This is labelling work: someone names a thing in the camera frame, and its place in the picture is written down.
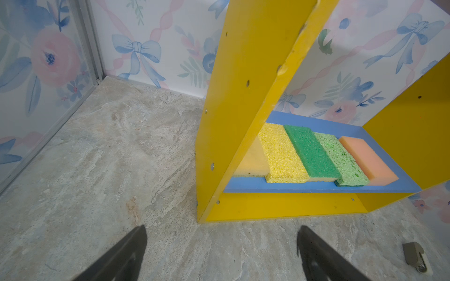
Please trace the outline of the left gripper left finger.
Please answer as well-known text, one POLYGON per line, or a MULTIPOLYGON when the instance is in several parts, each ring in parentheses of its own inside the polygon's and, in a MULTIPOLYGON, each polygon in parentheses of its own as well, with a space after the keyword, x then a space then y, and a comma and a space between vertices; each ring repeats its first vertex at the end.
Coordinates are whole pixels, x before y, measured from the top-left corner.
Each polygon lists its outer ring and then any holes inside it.
POLYGON ((146 245, 145 226, 135 227, 75 280, 136 281, 139 278, 146 245))

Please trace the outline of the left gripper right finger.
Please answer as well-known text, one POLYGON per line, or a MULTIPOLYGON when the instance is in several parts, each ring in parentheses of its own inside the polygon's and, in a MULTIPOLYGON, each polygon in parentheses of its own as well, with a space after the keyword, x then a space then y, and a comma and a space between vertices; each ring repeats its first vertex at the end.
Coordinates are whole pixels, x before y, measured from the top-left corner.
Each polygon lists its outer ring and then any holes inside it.
POLYGON ((301 226, 298 231, 296 250, 308 281, 369 279, 307 226, 301 226))

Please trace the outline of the light green sponge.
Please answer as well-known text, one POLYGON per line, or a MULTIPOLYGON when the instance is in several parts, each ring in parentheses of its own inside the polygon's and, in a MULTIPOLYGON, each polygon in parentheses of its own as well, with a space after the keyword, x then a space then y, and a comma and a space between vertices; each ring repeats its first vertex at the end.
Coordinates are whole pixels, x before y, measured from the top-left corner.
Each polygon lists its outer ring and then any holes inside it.
POLYGON ((356 163, 355 158, 335 136, 317 132, 314 135, 340 173, 335 180, 338 187, 363 187, 369 184, 368 177, 356 163))

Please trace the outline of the dark green sponge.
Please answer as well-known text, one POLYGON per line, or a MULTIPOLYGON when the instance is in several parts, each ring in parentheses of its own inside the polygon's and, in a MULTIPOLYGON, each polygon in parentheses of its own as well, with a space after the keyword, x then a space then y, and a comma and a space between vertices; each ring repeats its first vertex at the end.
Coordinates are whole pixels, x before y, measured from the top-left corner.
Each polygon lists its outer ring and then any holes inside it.
POLYGON ((308 181, 333 182, 340 178, 341 174, 310 128, 284 125, 284 129, 309 175, 308 181))

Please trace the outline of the bright yellow sponge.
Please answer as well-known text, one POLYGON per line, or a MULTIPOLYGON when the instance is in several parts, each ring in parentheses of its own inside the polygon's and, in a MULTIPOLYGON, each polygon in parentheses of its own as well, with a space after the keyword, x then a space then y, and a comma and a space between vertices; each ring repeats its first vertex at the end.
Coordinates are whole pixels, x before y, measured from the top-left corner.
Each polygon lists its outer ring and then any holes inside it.
POLYGON ((310 176, 284 127, 265 123, 259 134, 269 172, 267 183, 306 183, 310 176))

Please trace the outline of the orange pink sponge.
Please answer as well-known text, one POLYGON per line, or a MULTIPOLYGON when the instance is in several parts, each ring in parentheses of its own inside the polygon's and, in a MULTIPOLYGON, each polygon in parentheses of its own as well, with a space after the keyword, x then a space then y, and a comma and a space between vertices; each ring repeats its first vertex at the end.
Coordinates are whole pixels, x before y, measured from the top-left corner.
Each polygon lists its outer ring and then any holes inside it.
POLYGON ((368 177, 368 186, 386 186, 399 179, 364 139, 341 137, 339 141, 368 177))

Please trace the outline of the pale yellow sponge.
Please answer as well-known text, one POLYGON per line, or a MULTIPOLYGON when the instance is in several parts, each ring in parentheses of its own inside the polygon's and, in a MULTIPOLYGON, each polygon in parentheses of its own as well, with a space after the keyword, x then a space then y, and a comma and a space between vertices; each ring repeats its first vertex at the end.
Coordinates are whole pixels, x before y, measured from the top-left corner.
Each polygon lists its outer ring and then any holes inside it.
POLYGON ((265 177, 269 172, 270 168, 261 140, 256 137, 235 170, 233 177, 265 177))

